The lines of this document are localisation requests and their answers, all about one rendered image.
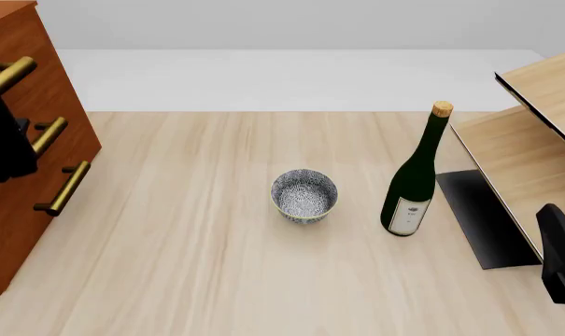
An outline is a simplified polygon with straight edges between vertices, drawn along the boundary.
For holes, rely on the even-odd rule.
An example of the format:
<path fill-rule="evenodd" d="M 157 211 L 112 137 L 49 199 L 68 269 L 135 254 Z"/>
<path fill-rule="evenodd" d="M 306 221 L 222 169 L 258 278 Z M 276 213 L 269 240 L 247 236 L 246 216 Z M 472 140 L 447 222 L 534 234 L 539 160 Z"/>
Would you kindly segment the pale wooden two-tier shelf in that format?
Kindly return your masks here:
<path fill-rule="evenodd" d="M 565 52 L 495 78 L 517 106 L 452 123 L 474 168 L 437 176 L 486 270 L 543 262 L 537 212 L 565 214 Z"/>

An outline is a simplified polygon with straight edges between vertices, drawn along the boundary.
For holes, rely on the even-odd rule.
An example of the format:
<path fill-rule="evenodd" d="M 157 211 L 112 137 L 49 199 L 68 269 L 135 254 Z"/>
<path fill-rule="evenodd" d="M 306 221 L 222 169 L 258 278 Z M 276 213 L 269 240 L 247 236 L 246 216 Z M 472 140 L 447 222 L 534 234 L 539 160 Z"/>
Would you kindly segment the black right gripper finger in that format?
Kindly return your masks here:
<path fill-rule="evenodd" d="M 540 229 L 544 267 L 549 273 L 565 273 L 565 214 L 547 203 L 536 214 Z"/>

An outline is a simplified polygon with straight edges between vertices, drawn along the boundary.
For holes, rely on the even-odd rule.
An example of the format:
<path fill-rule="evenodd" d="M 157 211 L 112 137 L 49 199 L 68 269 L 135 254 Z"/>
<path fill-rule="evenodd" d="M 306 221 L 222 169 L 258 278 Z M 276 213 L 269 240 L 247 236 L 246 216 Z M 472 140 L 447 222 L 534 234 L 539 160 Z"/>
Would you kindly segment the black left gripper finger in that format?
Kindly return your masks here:
<path fill-rule="evenodd" d="M 36 154 L 0 94 L 0 184 L 36 171 Z"/>

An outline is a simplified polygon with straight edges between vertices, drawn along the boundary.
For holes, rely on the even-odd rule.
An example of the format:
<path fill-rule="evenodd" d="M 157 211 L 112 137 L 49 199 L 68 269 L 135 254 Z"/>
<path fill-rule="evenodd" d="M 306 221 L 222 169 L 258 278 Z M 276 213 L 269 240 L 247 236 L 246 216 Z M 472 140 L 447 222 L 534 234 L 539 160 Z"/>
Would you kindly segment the brown wooden cabinet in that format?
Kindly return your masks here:
<path fill-rule="evenodd" d="M 34 1 L 0 1 L 0 294 L 101 144 Z"/>

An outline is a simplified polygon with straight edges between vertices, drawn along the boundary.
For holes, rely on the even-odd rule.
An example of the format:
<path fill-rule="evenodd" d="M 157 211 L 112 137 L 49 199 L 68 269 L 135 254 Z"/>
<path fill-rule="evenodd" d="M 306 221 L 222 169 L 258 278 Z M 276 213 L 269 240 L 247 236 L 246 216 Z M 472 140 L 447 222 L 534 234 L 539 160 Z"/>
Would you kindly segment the blue white patterned bowl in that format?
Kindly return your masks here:
<path fill-rule="evenodd" d="M 337 203 L 338 189 L 327 175 L 316 170 L 298 169 L 276 178 L 270 195 L 282 217 L 306 225 L 327 217 Z"/>

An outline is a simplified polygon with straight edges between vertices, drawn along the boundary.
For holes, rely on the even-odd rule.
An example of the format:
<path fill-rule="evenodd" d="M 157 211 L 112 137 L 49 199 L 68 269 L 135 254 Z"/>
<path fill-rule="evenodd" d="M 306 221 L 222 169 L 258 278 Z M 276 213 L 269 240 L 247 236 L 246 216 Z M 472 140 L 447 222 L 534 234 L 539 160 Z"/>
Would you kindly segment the dark green wine bottle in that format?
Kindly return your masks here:
<path fill-rule="evenodd" d="M 427 212 L 435 189 L 435 156 L 453 108 L 446 101 L 433 104 L 416 150 L 390 182 L 380 223 L 391 234 L 414 234 Z"/>

